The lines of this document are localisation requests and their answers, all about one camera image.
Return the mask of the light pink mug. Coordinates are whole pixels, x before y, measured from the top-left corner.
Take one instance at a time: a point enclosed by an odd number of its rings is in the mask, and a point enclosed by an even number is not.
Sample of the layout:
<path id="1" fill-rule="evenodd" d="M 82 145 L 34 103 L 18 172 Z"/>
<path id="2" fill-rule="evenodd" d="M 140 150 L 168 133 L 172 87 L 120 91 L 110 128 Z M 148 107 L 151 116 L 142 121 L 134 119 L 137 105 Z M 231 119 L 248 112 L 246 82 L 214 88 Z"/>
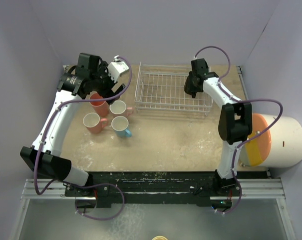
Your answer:
<path id="1" fill-rule="evenodd" d="M 128 117 L 133 114 L 134 109 L 132 107 L 128 107 L 125 102 L 121 100 L 116 100 L 109 106 L 109 110 L 113 117 Z"/>

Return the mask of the salmon pink cup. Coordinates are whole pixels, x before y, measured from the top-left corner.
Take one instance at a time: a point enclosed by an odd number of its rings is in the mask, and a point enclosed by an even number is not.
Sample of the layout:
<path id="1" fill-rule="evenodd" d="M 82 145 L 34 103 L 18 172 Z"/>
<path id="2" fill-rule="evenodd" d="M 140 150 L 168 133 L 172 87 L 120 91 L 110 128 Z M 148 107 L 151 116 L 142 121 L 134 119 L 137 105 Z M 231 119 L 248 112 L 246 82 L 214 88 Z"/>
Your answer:
<path id="1" fill-rule="evenodd" d="M 103 97 L 100 96 L 98 93 L 94 93 L 90 96 L 89 99 L 90 100 L 100 100 L 100 99 L 103 99 Z M 91 101 L 90 105 L 95 110 L 95 112 L 102 118 L 106 117 L 109 113 L 109 106 L 106 101 Z"/>

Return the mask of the blue cup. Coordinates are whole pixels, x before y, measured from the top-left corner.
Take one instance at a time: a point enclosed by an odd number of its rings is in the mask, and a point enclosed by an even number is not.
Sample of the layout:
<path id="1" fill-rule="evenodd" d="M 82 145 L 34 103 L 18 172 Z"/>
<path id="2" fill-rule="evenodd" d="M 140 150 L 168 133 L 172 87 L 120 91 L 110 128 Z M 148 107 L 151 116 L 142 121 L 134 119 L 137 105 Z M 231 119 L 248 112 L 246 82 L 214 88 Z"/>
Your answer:
<path id="1" fill-rule="evenodd" d="M 116 135 L 121 138 L 132 137 L 132 133 L 129 130 L 129 121 L 124 116 L 117 116 L 111 122 L 111 127 L 115 131 Z"/>

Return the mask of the salmon pink mug with handle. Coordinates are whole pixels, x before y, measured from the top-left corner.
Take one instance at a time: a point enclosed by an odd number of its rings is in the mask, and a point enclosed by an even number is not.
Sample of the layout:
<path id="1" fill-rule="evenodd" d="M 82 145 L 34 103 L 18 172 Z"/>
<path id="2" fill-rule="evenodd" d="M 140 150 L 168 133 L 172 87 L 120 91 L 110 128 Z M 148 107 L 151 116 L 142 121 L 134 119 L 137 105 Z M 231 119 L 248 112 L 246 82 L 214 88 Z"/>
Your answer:
<path id="1" fill-rule="evenodd" d="M 91 112 L 84 116 L 83 124 L 92 134 L 100 133 L 108 124 L 108 119 L 101 118 L 97 113 Z"/>

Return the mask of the black mug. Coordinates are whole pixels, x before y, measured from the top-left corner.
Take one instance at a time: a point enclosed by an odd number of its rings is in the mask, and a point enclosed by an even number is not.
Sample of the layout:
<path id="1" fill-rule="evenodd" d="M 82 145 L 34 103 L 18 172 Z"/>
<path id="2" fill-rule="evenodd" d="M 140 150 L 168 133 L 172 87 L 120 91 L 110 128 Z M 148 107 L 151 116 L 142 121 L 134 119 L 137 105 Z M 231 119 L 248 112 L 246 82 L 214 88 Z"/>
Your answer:
<path id="1" fill-rule="evenodd" d="M 203 82 L 204 79 L 202 77 L 190 71 L 184 84 L 184 92 L 194 99 L 197 93 L 203 92 Z"/>

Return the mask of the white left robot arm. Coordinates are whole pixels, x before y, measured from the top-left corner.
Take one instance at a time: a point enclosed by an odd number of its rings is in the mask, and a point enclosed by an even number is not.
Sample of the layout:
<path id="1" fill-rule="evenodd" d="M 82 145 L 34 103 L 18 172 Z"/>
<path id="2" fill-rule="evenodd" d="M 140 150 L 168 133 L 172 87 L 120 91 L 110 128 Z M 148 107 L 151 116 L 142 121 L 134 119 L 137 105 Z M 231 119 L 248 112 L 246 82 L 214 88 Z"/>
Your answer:
<path id="1" fill-rule="evenodd" d="M 129 86 L 122 84 L 113 90 L 118 78 L 131 71 L 129 61 L 122 56 L 117 55 L 107 63 L 97 55 L 81 53 L 78 63 L 63 73 L 42 130 L 30 147 L 25 146 L 20 151 L 20 156 L 33 171 L 38 194 L 41 194 L 37 185 L 39 176 L 75 185 L 82 196 L 92 194 L 92 175 L 60 156 L 64 138 L 80 104 L 89 102 L 86 97 L 91 92 L 97 92 L 103 101 L 113 103 Z"/>

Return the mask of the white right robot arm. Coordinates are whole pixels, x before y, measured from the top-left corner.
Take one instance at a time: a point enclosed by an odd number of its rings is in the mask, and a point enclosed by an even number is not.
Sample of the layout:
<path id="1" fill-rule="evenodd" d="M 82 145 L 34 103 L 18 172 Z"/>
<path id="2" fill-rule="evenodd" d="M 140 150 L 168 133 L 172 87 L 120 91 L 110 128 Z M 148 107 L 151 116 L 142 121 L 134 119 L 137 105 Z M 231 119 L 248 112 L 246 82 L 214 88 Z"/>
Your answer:
<path id="1" fill-rule="evenodd" d="M 215 171 L 213 190 L 224 196 L 237 185 L 237 164 L 244 141 L 252 133 L 252 105 L 242 103 L 221 82 L 221 78 L 210 72 L 205 59 L 191 61 L 190 81 L 191 96 L 205 92 L 220 107 L 218 133 L 223 141 L 221 161 Z"/>

